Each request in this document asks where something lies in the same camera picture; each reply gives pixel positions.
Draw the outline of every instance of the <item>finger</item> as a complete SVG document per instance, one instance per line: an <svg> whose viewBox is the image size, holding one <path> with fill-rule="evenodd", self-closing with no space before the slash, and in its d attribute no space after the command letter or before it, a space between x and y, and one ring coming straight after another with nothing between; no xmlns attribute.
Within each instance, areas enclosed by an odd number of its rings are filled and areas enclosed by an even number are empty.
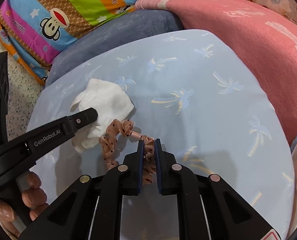
<svg viewBox="0 0 297 240"><path fill-rule="evenodd" d="M27 180L30 188L39 188L42 185L39 176L37 176L37 174L35 174L33 171L29 172Z"/></svg>
<svg viewBox="0 0 297 240"><path fill-rule="evenodd" d="M30 217L32 221L34 221L48 206L48 203L44 203L43 205L37 206L35 209L31 210Z"/></svg>
<svg viewBox="0 0 297 240"><path fill-rule="evenodd" d="M0 219L5 222L12 222L15 219L14 210L2 200L0 200Z"/></svg>
<svg viewBox="0 0 297 240"><path fill-rule="evenodd" d="M22 192L22 200L28 207L43 205L47 201L47 196L41 188L30 188Z"/></svg>
<svg viewBox="0 0 297 240"><path fill-rule="evenodd" d="M0 222L12 235L16 236L17 238L20 236L20 232L15 228L12 222L5 222L3 220L0 220Z"/></svg>

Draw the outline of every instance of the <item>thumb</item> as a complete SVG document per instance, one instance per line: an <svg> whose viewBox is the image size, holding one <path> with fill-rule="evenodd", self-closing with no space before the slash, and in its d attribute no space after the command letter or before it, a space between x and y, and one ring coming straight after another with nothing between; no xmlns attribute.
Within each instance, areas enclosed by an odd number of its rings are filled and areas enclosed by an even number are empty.
<svg viewBox="0 0 297 240"><path fill-rule="evenodd" d="M5 222L12 222L15 219L14 210L2 200L0 200L0 219Z"/></svg>

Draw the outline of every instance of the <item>metal pin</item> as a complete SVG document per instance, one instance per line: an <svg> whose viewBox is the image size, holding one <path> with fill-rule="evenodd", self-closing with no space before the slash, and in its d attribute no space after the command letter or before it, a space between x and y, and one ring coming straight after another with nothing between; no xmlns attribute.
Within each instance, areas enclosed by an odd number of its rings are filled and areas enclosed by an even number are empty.
<svg viewBox="0 0 297 240"><path fill-rule="evenodd" d="M88 182L89 180L90 180L90 177L87 176L87 175L83 175L83 176L80 177L80 181L82 183Z"/></svg>
<svg viewBox="0 0 297 240"><path fill-rule="evenodd" d="M124 165L124 164L122 164L122 165L120 165L120 166L118 167L118 170L119 170L119 171L127 171L127 169L128 169L128 167L127 167L126 165Z"/></svg>
<svg viewBox="0 0 297 240"><path fill-rule="evenodd" d="M210 176L210 179L215 181L215 182L218 182L221 179L221 177L219 175L217 175L217 174L212 174Z"/></svg>
<svg viewBox="0 0 297 240"><path fill-rule="evenodd" d="M180 171L182 169L182 166L176 163L172 165L172 169L175 171Z"/></svg>

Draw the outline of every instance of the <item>white cloth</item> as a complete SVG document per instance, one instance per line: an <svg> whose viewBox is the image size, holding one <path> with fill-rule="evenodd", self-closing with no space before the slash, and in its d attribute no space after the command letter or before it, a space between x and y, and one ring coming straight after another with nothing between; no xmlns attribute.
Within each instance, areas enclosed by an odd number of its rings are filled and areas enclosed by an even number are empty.
<svg viewBox="0 0 297 240"><path fill-rule="evenodd" d="M71 112L93 107L98 114L96 122L80 129L72 138L74 148L82 153L99 142L99 137L105 135L106 128L114 120L124 120L134 106L117 84L92 78L87 88L76 96L71 105Z"/></svg>

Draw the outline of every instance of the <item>black handle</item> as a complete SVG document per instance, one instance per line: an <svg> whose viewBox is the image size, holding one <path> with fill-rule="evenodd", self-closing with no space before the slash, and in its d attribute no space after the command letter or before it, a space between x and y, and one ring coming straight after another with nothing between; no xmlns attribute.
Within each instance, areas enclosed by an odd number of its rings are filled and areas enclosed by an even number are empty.
<svg viewBox="0 0 297 240"><path fill-rule="evenodd" d="M25 226L29 226L30 223L32 223L30 218L31 209L23 203L22 193L17 186L16 181L10 182L7 187L3 188L3 190L0 192L0 199L13 208Z"/></svg>

